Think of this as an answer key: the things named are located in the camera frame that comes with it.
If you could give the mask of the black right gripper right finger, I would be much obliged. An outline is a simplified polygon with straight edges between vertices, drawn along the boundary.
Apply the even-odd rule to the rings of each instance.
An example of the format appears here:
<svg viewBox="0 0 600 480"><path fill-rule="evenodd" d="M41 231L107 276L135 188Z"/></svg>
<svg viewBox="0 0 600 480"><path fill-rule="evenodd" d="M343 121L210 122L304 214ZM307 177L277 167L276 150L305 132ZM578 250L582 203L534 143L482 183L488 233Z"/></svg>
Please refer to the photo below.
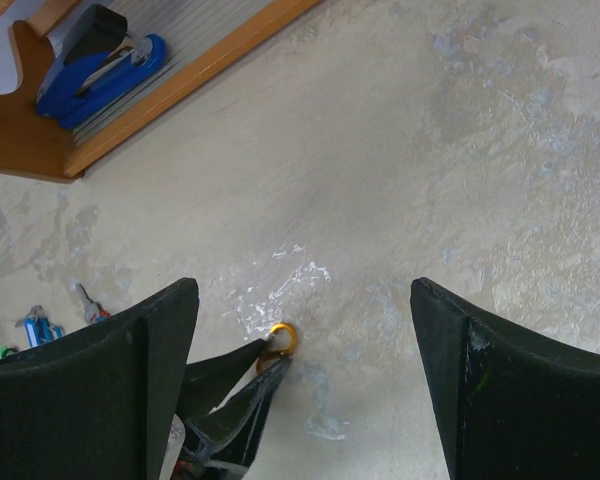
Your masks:
<svg viewBox="0 0 600 480"><path fill-rule="evenodd" d="M410 306L452 479L600 479L600 355L428 278Z"/></svg>

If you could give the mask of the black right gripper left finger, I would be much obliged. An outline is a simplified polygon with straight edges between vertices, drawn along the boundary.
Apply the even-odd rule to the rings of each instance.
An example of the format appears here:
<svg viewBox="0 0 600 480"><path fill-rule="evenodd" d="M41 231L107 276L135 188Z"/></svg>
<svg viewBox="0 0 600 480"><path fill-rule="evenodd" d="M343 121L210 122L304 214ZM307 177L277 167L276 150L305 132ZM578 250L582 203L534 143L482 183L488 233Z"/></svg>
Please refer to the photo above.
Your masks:
<svg viewBox="0 0 600 480"><path fill-rule="evenodd" d="M198 309L182 278L0 360L0 479L158 478Z"/></svg>

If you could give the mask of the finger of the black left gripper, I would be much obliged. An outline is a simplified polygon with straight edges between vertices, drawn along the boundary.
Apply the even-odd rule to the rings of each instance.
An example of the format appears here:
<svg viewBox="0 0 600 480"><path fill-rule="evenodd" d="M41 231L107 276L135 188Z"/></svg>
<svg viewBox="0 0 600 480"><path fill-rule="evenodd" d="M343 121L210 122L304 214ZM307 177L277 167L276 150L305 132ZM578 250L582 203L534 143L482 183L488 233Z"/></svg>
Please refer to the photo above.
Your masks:
<svg viewBox="0 0 600 480"><path fill-rule="evenodd" d="M255 460L273 396L291 366L282 357L220 409L184 422L181 458L196 470L247 470Z"/></svg>
<svg viewBox="0 0 600 480"><path fill-rule="evenodd" d="M179 394L179 418L194 420L208 415L267 347L266 340L257 339L221 356L188 364Z"/></svg>

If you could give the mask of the blue tag key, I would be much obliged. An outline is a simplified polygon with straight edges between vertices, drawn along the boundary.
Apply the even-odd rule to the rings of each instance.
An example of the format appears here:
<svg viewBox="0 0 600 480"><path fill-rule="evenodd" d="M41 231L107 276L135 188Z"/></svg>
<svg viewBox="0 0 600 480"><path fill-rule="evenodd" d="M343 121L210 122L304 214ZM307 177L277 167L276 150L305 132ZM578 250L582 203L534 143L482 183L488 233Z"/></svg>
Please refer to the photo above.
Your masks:
<svg viewBox="0 0 600 480"><path fill-rule="evenodd" d="M23 327L30 348L35 348L64 336L62 327L51 323L41 305L34 305L29 313L15 323Z"/></svg>

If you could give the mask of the orange carabiner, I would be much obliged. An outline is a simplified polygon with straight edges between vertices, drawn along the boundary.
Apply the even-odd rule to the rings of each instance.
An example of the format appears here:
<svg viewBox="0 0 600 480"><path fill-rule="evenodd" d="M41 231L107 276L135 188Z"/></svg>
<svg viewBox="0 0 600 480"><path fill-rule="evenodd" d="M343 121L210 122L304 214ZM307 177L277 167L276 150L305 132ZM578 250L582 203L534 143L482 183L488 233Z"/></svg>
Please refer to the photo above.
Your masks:
<svg viewBox="0 0 600 480"><path fill-rule="evenodd" d="M260 375L267 365L282 357L292 355L298 345L298 333L289 323L276 323L266 336L267 347L256 361L256 373Z"/></svg>

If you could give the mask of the red tag key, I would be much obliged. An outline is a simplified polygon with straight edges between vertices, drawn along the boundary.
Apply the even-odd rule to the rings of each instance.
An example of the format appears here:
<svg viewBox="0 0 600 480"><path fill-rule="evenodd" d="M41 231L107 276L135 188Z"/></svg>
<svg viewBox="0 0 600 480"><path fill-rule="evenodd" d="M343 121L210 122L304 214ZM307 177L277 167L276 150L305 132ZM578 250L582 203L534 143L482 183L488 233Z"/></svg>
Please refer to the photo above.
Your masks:
<svg viewBox="0 0 600 480"><path fill-rule="evenodd" d="M92 300L81 283L75 285L84 307L84 318L88 325L98 323L110 317L110 313L102 305Z"/></svg>

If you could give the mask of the green tag key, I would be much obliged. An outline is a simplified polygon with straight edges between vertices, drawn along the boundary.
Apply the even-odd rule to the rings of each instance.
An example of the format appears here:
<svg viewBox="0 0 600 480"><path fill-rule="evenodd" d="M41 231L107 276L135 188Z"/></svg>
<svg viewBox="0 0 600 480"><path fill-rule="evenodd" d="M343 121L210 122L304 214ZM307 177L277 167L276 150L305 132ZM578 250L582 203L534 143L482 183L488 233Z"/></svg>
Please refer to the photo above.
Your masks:
<svg viewBox="0 0 600 480"><path fill-rule="evenodd" d="M3 346L0 348L0 364L12 362L13 355L19 353L20 350L17 347Z"/></svg>

